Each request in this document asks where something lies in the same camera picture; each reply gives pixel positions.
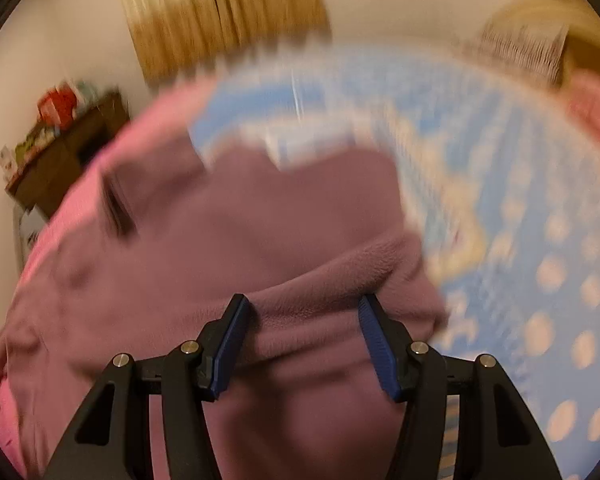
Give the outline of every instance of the wooden cabinet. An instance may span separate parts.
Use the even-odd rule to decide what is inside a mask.
[[[50,218],[98,150],[128,120],[120,94],[106,94],[30,161],[7,192],[24,209],[37,205]]]

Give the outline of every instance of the silver screw head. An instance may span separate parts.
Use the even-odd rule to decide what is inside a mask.
[[[197,341],[185,341],[180,345],[180,351],[185,354],[195,354],[200,350],[200,345]]]
[[[426,354],[429,351],[429,345],[424,341],[414,341],[411,343],[411,350],[417,355]]]
[[[118,368],[122,368],[129,362],[129,356],[127,354],[118,354],[113,358],[113,365]]]
[[[496,358],[489,354],[482,354],[480,356],[480,364],[485,368],[493,368],[496,365]]]

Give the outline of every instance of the black clamp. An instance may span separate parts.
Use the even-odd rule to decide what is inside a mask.
[[[228,386],[252,306],[236,294],[197,340],[162,357],[115,356],[62,437],[45,480],[152,480],[148,396],[162,395],[172,480],[221,480],[202,401]],[[560,480],[533,416],[495,358],[444,357],[391,320],[372,294],[358,307],[360,327],[382,389],[407,402],[386,480],[436,480],[446,397],[460,396],[454,480]]]
[[[436,480],[446,396],[460,396],[454,480],[560,480],[542,432],[506,372],[488,354],[474,362],[413,341],[369,294],[360,327],[382,389],[408,402],[386,480]]]
[[[221,319],[167,355],[116,355],[67,427],[45,480],[151,480],[149,394],[162,396],[172,480],[220,480],[202,401],[227,388],[247,331],[251,303],[235,294]]]

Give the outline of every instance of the blue patterned fabric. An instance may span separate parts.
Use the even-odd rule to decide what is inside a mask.
[[[349,110],[362,110],[394,154],[427,255],[453,259],[458,238],[484,239],[479,260],[441,277],[451,322],[434,345],[495,355],[563,476],[584,478],[600,458],[599,149],[499,79],[419,50],[337,50],[243,70],[190,135],[205,150],[238,126],[294,118],[304,136],[280,126],[263,134],[283,164],[319,152],[321,129],[350,132]]]

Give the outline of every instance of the pink fabric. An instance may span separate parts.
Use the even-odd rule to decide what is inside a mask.
[[[600,142],[600,76],[579,70],[567,90],[567,111]]]
[[[26,478],[27,469],[24,465],[18,433],[18,410],[7,377],[0,381],[0,449],[16,471]]]
[[[120,131],[116,139],[95,157],[40,233],[16,291],[29,281],[68,231],[95,215],[103,173],[118,161],[138,156],[165,137],[181,132],[204,110],[215,86],[216,81],[209,78],[174,88],[162,94],[142,115]],[[18,413],[7,377],[0,380],[0,448],[17,471],[26,476],[18,434]]]

